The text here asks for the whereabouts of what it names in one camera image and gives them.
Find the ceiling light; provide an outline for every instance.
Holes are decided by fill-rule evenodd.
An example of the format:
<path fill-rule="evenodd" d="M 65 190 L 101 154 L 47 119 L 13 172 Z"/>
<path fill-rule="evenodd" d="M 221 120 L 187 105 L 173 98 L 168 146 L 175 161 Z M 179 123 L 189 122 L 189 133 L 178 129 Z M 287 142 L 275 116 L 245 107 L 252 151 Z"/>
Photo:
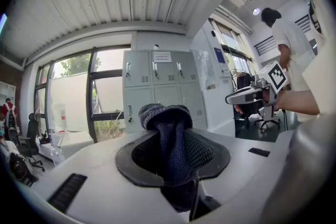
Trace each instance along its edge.
<path fill-rule="evenodd" d="M 2 28 L 4 28 L 6 20 L 7 20 L 7 16 L 6 14 L 3 14 L 0 19 L 0 33 L 2 31 Z"/>
<path fill-rule="evenodd" d="M 258 15 L 260 13 L 260 8 L 255 8 L 253 10 L 253 15 Z"/>

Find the white shirt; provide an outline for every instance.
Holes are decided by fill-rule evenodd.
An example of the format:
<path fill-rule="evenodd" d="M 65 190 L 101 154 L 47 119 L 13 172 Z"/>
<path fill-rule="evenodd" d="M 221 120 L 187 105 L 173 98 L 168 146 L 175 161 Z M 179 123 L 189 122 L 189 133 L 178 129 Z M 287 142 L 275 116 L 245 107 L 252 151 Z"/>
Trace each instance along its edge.
<path fill-rule="evenodd" d="M 0 141 L 0 150 L 6 156 L 6 163 L 9 163 L 9 156 L 11 153 L 20 154 L 12 141 Z"/>
<path fill-rule="evenodd" d="M 285 44 L 290 49 L 290 61 L 288 63 L 288 75 L 293 91 L 307 91 L 309 86 L 302 73 L 315 58 L 315 54 L 309 44 L 306 35 L 294 22 L 280 18 L 272 26 L 274 40 L 277 45 Z M 313 116 L 297 113 L 298 121 L 307 121 Z"/>
<path fill-rule="evenodd" d="M 336 113 L 336 11 L 330 0 L 313 0 L 315 13 L 321 27 L 322 43 L 317 42 L 318 55 L 304 71 L 320 113 Z M 315 33 L 316 41 L 320 35 Z"/>
<path fill-rule="evenodd" d="M 331 0 L 312 0 L 314 7 L 313 19 L 317 19 L 318 23 L 314 24 L 310 19 L 310 28 L 314 33 L 318 50 L 322 49 L 325 44 L 331 44 L 330 38 L 334 36 L 336 29 L 335 7 Z"/>

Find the grey locker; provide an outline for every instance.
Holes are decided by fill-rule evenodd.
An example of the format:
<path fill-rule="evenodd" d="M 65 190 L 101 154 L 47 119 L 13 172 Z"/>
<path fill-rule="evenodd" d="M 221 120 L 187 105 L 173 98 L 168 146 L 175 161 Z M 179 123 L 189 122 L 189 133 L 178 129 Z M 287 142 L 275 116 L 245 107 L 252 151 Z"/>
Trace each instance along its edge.
<path fill-rule="evenodd" d="M 180 84 L 182 104 L 190 112 L 193 121 L 205 116 L 203 96 L 198 83 Z"/>
<path fill-rule="evenodd" d="M 181 104 L 177 86 L 154 88 L 155 102 L 164 106 Z"/>
<path fill-rule="evenodd" d="M 177 70 L 177 81 L 179 83 L 197 81 L 197 69 L 191 52 L 174 52 L 172 53 L 172 59 Z"/>
<path fill-rule="evenodd" d="M 153 84 L 176 84 L 175 69 L 172 62 L 154 62 L 153 52 L 150 69 L 152 71 Z"/>
<path fill-rule="evenodd" d="M 125 87 L 149 86 L 149 55 L 147 51 L 125 51 Z"/>
<path fill-rule="evenodd" d="M 126 131 L 128 133 L 142 130 L 139 110 L 146 104 L 153 103 L 151 89 L 129 89 L 125 90 L 124 118 Z"/>

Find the red garment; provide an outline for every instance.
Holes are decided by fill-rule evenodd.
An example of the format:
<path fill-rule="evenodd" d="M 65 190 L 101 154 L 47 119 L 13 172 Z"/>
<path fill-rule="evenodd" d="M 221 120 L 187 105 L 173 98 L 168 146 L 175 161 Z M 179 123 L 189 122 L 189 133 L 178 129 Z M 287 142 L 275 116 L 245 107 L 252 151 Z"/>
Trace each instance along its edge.
<path fill-rule="evenodd" d="M 8 107 L 11 109 L 13 107 L 13 104 L 11 102 L 7 102 L 8 104 Z M 7 116 L 7 112 L 8 112 L 8 109 L 6 107 L 6 104 L 3 104 L 2 105 L 2 113 L 5 115 L 5 118 Z M 17 114 L 17 110 L 16 110 L 16 107 L 14 109 L 14 114 L 16 115 Z"/>

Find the hand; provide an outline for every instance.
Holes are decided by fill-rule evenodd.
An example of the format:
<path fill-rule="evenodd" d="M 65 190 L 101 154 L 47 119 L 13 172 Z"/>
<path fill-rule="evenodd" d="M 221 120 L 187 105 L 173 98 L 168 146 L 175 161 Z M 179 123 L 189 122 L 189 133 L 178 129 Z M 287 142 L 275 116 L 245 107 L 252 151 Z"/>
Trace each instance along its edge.
<path fill-rule="evenodd" d="M 265 100 L 266 102 L 268 102 L 268 100 L 269 100 L 269 92 L 268 92 L 268 90 L 264 90 L 262 92 L 263 92 L 262 93 L 263 94 L 262 95 L 262 99 Z M 279 99 L 282 97 L 283 93 L 284 93 L 284 91 L 279 91 L 278 92 L 278 100 L 277 100 L 277 103 L 274 105 L 274 111 L 278 111 L 280 109 L 278 103 L 279 103 Z M 240 114 L 244 114 L 243 111 L 240 109 L 239 105 L 235 104 L 234 108 Z"/>

